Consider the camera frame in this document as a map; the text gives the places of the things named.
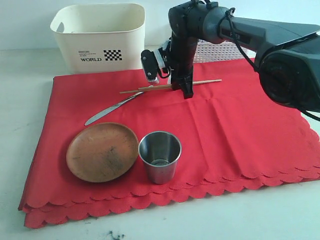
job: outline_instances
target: white table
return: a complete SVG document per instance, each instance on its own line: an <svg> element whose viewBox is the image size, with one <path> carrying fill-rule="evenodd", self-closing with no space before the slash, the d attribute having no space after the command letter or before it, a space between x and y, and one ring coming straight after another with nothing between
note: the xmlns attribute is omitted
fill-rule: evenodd
<svg viewBox="0 0 320 240"><path fill-rule="evenodd" d="M208 196L40 229L18 211L53 77L57 49L0 51L0 235L3 240L320 240L320 181ZM320 133L320 124L310 120Z"/></svg>

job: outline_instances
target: butter knife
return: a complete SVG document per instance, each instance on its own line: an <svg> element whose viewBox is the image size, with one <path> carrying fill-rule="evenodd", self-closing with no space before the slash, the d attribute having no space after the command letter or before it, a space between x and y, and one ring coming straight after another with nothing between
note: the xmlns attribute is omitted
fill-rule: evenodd
<svg viewBox="0 0 320 240"><path fill-rule="evenodd" d="M99 120L100 118L104 117L105 115L111 113L113 110L121 107L123 104L129 102L130 100L132 99L135 99L137 96L139 96L140 94L143 94L144 92L143 91L139 91L137 92L136 94L116 103L115 105L113 106L110 106L108 108L106 108L105 110L102 110L101 112L97 113L96 115L92 116L91 118L89 118L88 121L85 122L85 126L88 126L89 124L92 124L93 122Z"/></svg>

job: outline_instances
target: white wire rack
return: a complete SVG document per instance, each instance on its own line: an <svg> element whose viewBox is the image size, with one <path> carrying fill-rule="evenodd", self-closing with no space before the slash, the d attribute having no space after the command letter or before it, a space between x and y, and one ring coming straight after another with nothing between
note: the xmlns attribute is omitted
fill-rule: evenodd
<svg viewBox="0 0 320 240"><path fill-rule="evenodd" d="M250 53L250 50L246 48L242 49L249 57L252 57L252 53ZM196 48L193 62L206 63L243 58L244 57L233 42L225 41L220 44L213 44L207 41L200 40Z"/></svg>

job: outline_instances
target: checkered logo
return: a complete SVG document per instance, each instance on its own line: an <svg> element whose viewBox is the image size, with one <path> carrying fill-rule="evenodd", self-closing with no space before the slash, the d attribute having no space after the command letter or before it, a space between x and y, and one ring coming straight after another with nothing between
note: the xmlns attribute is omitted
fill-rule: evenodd
<svg viewBox="0 0 320 240"><path fill-rule="evenodd" d="M104 50L106 61L122 61L121 50Z"/></svg>

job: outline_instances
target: red tablecloth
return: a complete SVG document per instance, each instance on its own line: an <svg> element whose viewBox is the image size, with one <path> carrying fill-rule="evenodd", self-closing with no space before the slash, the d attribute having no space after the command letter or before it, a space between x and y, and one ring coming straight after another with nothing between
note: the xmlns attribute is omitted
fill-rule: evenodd
<svg viewBox="0 0 320 240"><path fill-rule="evenodd" d="M43 131L25 183L19 210L24 225L40 228L88 216L165 206L207 193L311 181L320 177L320 144L300 113L272 102L257 73L244 60L197 63L194 80L222 79L180 90L146 92L95 122L131 128L140 140L163 130L181 141L174 179L152 184L141 159L106 183L76 178L66 164L71 140L94 114L121 101L121 91L146 86L142 70L57 76Z"/></svg>

